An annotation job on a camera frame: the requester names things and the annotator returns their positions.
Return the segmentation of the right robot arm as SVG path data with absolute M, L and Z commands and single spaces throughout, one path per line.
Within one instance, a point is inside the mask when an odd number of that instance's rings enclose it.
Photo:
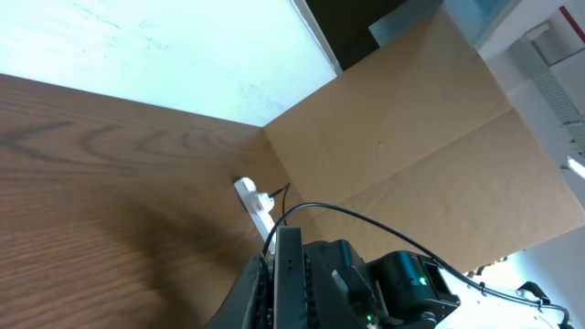
M 568 328 L 533 282 L 489 289 L 399 250 L 370 262 L 345 240 L 303 248 L 310 328 Z

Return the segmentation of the white power strip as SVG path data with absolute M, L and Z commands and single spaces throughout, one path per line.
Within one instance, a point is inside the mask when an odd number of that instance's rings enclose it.
M 268 252 L 273 254 L 275 252 L 275 236 L 272 236 L 270 239 L 268 238 L 269 233 L 274 227 L 274 220 L 270 214 L 271 210 L 274 207 L 274 201 L 261 201 L 258 203 L 257 201 L 250 201 L 247 204 L 248 211 L 252 218 L 253 223 L 255 224 L 257 230 L 259 231 L 262 240 L 264 242 L 269 241 Z

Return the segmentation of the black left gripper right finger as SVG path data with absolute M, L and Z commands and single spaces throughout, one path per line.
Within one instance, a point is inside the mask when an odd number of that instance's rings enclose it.
M 346 253 L 305 253 L 307 288 L 306 328 L 365 328 L 361 304 L 352 295 L 350 278 L 358 274 L 355 263 Z

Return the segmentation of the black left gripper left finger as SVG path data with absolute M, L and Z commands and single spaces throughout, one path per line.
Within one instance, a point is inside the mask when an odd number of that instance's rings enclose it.
M 269 266 L 262 254 L 251 257 L 205 328 L 271 328 L 272 288 Z

